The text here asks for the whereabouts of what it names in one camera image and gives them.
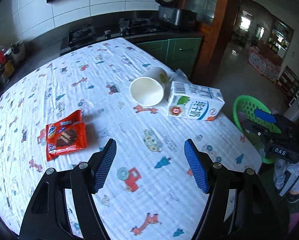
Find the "bottle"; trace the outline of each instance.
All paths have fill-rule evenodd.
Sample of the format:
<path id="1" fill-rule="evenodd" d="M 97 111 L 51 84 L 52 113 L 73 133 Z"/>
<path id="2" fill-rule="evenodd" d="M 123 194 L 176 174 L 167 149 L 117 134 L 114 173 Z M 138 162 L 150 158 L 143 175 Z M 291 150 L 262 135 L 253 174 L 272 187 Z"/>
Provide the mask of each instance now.
<path id="1" fill-rule="evenodd" d="M 7 62 L 6 57 L 4 56 L 5 48 L 0 45 L 0 64 L 4 65 Z"/>

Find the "metal screw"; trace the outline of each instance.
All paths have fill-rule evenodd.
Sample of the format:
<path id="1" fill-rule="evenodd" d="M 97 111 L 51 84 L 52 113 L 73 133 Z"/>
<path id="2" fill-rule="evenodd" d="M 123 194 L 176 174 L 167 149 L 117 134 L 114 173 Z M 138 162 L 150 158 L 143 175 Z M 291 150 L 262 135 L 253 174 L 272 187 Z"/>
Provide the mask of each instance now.
<path id="1" fill-rule="evenodd" d="M 54 169 L 53 168 L 49 168 L 49 169 L 47 169 L 46 174 L 47 175 L 51 175 L 53 172 L 54 172 Z"/>
<path id="2" fill-rule="evenodd" d="M 246 170 L 246 173 L 248 174 L 248 175 L 254 175 L 254 171 L 252 170 L 252 169 L 247 169 Z"/>
<path id="3" fill-rule="evenodd" d="M 215 169 L 220 169 L 220 168 L 222 168 L 222 164 L 220 164 L 220 163 L 213 163 L 213 167 Z"/>
<path id="4" fill-rule="evenodd" d="M 87 166 L 88 166 L 87 163 L 80 163 L 80 164 L 79 164 L 79 168 L 80 168 L 80 169 L 85 169 Z"/>

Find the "cabinet handle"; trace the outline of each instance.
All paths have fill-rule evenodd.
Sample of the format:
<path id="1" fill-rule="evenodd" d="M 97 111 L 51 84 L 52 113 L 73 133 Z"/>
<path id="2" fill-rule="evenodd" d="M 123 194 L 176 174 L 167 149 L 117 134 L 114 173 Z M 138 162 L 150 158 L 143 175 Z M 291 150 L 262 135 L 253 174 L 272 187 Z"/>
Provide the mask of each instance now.
<path id="1" fill-rule="evenodd" d="M 187 51 L 187 50 L 192 50 L 192 49 L 180 49 L 180 51 Z"/>

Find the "gas stove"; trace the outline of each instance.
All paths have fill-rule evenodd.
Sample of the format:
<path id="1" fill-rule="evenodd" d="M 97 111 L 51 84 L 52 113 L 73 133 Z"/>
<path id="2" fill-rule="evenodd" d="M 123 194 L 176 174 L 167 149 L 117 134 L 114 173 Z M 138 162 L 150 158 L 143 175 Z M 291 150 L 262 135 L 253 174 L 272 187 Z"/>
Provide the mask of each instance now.
<path id="1" fill-rule="evenodd" d="M 85 28 L 77 29 L 68 34 L 68 37 L 62 40 L 59 55 L 62 56 L 82 47 L 118 37 L 128 38 L 133 35 L 153 32 L 166 32 L 168 28 L 161 26 L 160 23 L 151 19 L 126 19 L 121 18 L 118 25 L 112 25 L 108 30 L 104 28 L 95 28 L 88 25 Z"/>

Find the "blue gripper pad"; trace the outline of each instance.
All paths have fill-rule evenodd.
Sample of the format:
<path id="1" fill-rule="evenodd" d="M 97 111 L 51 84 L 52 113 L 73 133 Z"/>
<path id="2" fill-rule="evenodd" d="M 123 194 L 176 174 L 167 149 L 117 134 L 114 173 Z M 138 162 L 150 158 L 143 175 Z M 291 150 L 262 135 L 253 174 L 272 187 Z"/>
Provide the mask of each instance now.
<path id="1" fill-rule="evenodd" d="M 195 147 L 194 149 L 189 140 L 186 140 L 184 144 L 184 154 L 186 156 L 187 162 L 192 169 L 192 173 L 197 186 L 206 193 L 209 189 L 207 174 L 199 159 L 197 158 L 197 153 L 199 153 L 197 148 Z"/>
<path id="2" fill-rule="evenodd" d="M 112 140 L 112 143 L 110 144 L 108 150 L 104 153 L 104 157 L 101 161 L 101 164 L 99 165 L 99 168 L 96 173 L 94 173 L 94 179 L 95 179 L 95 192 L 97 193 L 99 189 L 101 189 L 104 186 L 105 180 L 107 178 L 107 175 L 109 173 L 109 169 L 112 166 L 114 157 L 116 155 L 116 141 Z"/>
<path id="3" fill-rule="evenodd" d="M 259 119 L 262 119 L 266 122 L 276 123 L 276 118 L 274 117 L 274 115 L 269 114 L 261 109 L 255 109 L 254 114 L 256 117 L 258 117 Z"/>

